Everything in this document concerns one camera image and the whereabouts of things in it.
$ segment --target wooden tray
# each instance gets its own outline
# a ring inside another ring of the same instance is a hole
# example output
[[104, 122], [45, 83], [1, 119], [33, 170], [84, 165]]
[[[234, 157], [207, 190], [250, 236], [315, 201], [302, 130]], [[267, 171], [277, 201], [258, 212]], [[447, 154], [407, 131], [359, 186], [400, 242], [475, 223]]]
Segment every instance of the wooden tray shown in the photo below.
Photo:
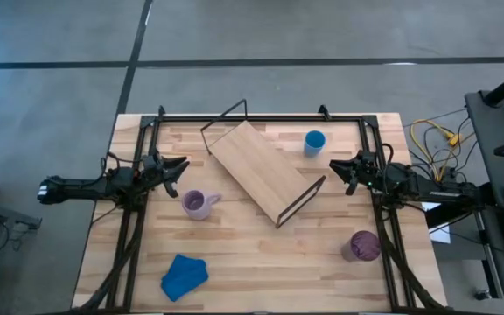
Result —
[[[245, 102], [242, 100], [220, 117]], [[202, 135], [215, 121], [202, 129]], [[312, 199], [326, 179], [322, 176], [309, 183], [248, 121], [241, 122], [214, 143], [206, 142], [206, 146], [274, 221], [276, 228]]]

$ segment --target white paper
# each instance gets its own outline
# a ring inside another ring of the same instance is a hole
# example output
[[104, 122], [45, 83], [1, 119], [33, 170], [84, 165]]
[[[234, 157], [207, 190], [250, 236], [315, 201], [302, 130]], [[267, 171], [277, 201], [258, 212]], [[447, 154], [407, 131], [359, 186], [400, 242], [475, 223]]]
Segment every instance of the white paper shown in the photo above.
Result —
[[[423, 206], [423, 209], [425, 209], [425, 211], [427, 211], [427, 210], [431, 210], [432, 208], [434, 208], [436, 206], [440, 206], [440, 204], [434, 203], [434, 202], [422, 202], [421, 206]], [[431, 240], [435, 241], [435, 242], [443, 242], [446, 244], [450, 244], [451, 243], [451, 235], [448, 234], [450, 232], [450, 229], [449, 229], [450, 227], [448, 226], [448, 223], [439, 225], [438, 227], [430, 228], [429, 232], [434, 231], [437, 228], [441, 228], [441, 229], [437, 230], [436, 232], [434, 232], [433, 234], [430, 235]]]

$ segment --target butcher block tabletop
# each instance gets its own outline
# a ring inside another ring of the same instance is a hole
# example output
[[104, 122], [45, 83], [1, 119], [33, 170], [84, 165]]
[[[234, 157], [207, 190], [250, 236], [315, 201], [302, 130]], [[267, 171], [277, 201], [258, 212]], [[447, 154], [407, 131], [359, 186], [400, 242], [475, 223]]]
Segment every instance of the butcher block tabletop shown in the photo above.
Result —
[[[394, 147], [394, 161], [410, 164], [399, 114], [376, 115], [382, 141]], [[133, 158], [140, 118], [141, 115], [118, 116], [110, 151], [119, 158]], [[200, 134], [204, 125], [162, 122], [157, 148], [165, 157], [187, 156], [191, 161], [178, 182], [180, 196], [200, 189], [220, 193], [221, 201], [213, 205], [207, 219], [191, 220], [180, 197], [169, 197], [162, 186], [150, 192], [131, 311], [390, 311], [382, 259], [347, 262], [340, 255], [340, 247], [355, 232], [367, 230], [376, 234], [369, 191], [360, 186], [353, 196], [346, 196], [347, 186], [328, 166], [331, 159], [353, 158], [361, 149], [357, 123], [251, 123], [308, 182], [326, 175], [318, 194], [279, 229], [221, 163], [207, 153]], [[238, 122], [217, 122], [206, 129], [206, 140], [213, 142], [237, 125]], [[305, 134], [310, 130], [322, 131], [326, 137], [324, 149], [314, 158], [303, 156]], [[150, 138], [146, 137], [144, 148]], [[94, 217], [112, 207], [114, 204], [109, 201], [98, 201]], [[86, 302], [109, 273], [122, 212], [115, 210], [91, 227], [73, 306]], [[429, 293], [446, 305], [424, 214], [405, 207], [398, 216], [408, 265]], [[209, 279], [177, 302], [171, 302], [160, 284], [176, 254], [203, 259]], [[394, 271], [401, 305], [405, 305], [399, 271]], [[116, 300], [120, 302], [126, 273], [127, 268], [118, 287]]]

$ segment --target gray concrete floor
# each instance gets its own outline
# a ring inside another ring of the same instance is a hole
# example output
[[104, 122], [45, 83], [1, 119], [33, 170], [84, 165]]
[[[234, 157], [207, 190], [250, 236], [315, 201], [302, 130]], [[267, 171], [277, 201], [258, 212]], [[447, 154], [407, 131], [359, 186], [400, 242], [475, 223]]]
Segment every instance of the gray concrete floor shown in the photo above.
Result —
[[[0, 0], [0, 62], [128, 60], [143, 4]], [[152, 6], [141, 60], [503, 56], [504, 0], [166, 0]], [[125, 74], [0, 70], [0, 204], [44, 218], [20, 251], [7, 248], [0, 258], [0, 314], [69, 307], [92, 204], [42, 206], [35, 193], [50, 174], [97, 175]], [[162, 104], [171, 113], [218, 113], [246, 97], [252, 112], [325, 104], [333, 112], [399, 112], [409, 123], [461, 109], [464, 93], [503, 80], [504, 64], [138, 69], [127, 112]], [[456, 129], [464, 118], [437, 121]], [[445, 147], [436, 135], [430, 145]], [[479, 150], [470, 161], [468, 179], [487, 181]], [[504, 312], [461, 289], [482, 285], [477, 268], [438, 260], [451, 306]]]

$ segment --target mug handle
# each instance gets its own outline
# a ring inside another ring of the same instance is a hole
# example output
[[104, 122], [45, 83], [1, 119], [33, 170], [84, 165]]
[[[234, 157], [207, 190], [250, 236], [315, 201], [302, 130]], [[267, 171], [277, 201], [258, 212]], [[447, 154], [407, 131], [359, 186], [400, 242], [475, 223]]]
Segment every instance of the mug handle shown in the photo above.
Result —
[[214, 203], [219, 202], [221, 200], [221, 194], [220, 193], [212, 193], [207, 196], [206, 202], [208, 205], [212, 205]]

